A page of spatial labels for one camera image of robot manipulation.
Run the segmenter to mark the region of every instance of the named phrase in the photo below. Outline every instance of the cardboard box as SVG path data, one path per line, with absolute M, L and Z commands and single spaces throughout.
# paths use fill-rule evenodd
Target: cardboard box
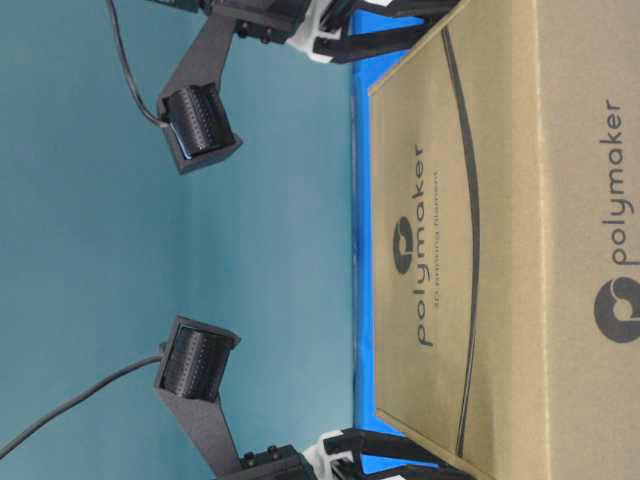
M 371 103 L 379 416 L 480 480 L 640 478 L 640 2 L 463 1 Z

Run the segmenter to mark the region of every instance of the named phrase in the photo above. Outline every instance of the blue platform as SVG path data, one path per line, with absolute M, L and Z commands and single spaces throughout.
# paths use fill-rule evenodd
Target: blue platform
M 354 33 L 414 25 L 416 19 L 388 19 L 379 15 L 357 12 Z M 374 325 L 372 289 L 372 211 L 371 211 L 371 122 L 369 88 L 392 68 L 406 52 L 383 55 L 357 62 L 353 69 L 355 110 L 355 168 L 354 168 L 354 250 L 356 258 L 356 380 L 355 425 L 358 428 L 399 434 L 375 416 L 374 385 Z M 367 472 L 398 465 L 391 459 L 367 458 Z

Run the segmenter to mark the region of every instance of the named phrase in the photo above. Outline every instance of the teal wall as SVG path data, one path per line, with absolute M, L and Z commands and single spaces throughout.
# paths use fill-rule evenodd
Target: teal wall
M 203 19 L 117 4 L 153 104 Z M 176 313 L 243 337 L 223 385 L 239 450 L 349 424 L 348 70 L 236 42 L 223 98 L 246 145 L 179 177 L 129 97 L 104 2 L 11 2 L 0 40 L 0 445 L 154 353 Z M 0 478 L 210 478 L 154 372 L 45 427 Z
M 189 312 L 243 338 L 223 389 L 239 450 L 303 448 L 352 424 L 350 69 L 236 40 L 222 98 L 245 145 L 186 177 Z

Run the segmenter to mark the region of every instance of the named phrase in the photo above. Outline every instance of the polymaker logo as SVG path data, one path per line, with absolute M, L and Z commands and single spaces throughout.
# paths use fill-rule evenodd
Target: polymaker logo
M 393 232 L 393 259 L 396 269 L 402 275 L 409 271 L 413 258 L 413 231 L 407 217 L 402 217 L 396 223 Z
M 640 283 L 627 277 L 607 282 L 598 292 L 596 323 L 602 333 L 617 343 L 640 338 Z

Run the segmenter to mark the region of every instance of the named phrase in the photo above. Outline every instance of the black cable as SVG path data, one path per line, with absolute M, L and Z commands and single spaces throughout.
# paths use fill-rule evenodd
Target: black cable
M 127 54 L 124 51 L 124 44 L 122 43 L 122 33 L 120 32 L 120 22 L 118 21 L 118 13 L 116 12 L 116 7 L 113 4 L 113 0 L 105 0 L 107 2 L 107 8 L 109 9 L 109 13 L 111 14 L 111 26 L 113 27 L 113 37 L 116 41 L 116 49 L 118 50 L 118 57 L 120 57 L 120 63 L 122 64 L 122 70 L 124 71 L 124 77 L 127 80 L 127 84 L 129 85 L 129 90 L 131 91 L 131 95 L 133 96 L 133 100 L 136 102 L 136 105 L 145 116 L 147 120 L 153 123 L 156 127 L 167 128 L 169 123 L 164 120 L 158 118 L 153 113 L 149 111 L 149 109 L 144 104 L 142 97 L 140 96 L 140 92 L 138 91 L 138 87 L 136 86 L 136 82 L 133 79 L 133 74 L 131 73 L 131 67 L 129 66 L 129 61 L 127 60 Z
M 133 364 L 129 365 L 128 367 L 125 367 L 122 370 L 119 370 L 119 371 L 109 375 L 107 378 L 105 378 L 104 380 L 101 380 L 100 382 L 96 383 L 89 390 L 81 393 L 77 397 L 72 398 L 68 402 L 63 403 L 62 405 L 60 405 L 58 408 L 56 408 L 52 412 L 46 414 L 44 417 L 40 418 L 39 420 L 36 420 L 29 428 L 27 428 L 24 432 L 22 432 L 20 435 L 18 435 L 15 439 L 11 440 L 7 444 L 7 446 L 2 448 L 2 450 L 0 450 L 0 461 L 4 457 L 9 455 L 9 453 L 11 453 L 15 448 L 17 448 L 27 438 L 29 438 L 31 435 L 33 435 L 38 430 L 40 430 L 42 427 L 44 427 L 47 423 L 49 423 L 51 420 L 53 420 L 54 418 L 58 417 L 59 415 L 62 415 L 64 412 L 66 412 L 67 410 L 70 410 L 71 408 L 75 407 L 79 403 L 84 402 L 87 398 L 89 398 L 93 394 L 97 393 L 98 391 L 102 390 L 104 387 L 109 385 L 114 380 L 117 380 L 118 378 L 123 377 L 123 376 L 127 375 L 128 373 L 131 373 L 131 372 L 133 372 L 135 370 L 138 370 L 138 369 L 140 369 L 142 367 L 145 367 L 147 365 L 150 365 L 152 363 L 157 363 L 157 362 L 159 362 L 161 360 L 162 360 L 162 356 L 158 355 L 158 356 L 154 356 L 154 357 L 148 357 L 148 358 L 145 358 L 144 360 L 140 360 L 139 362 L 133 363 Z

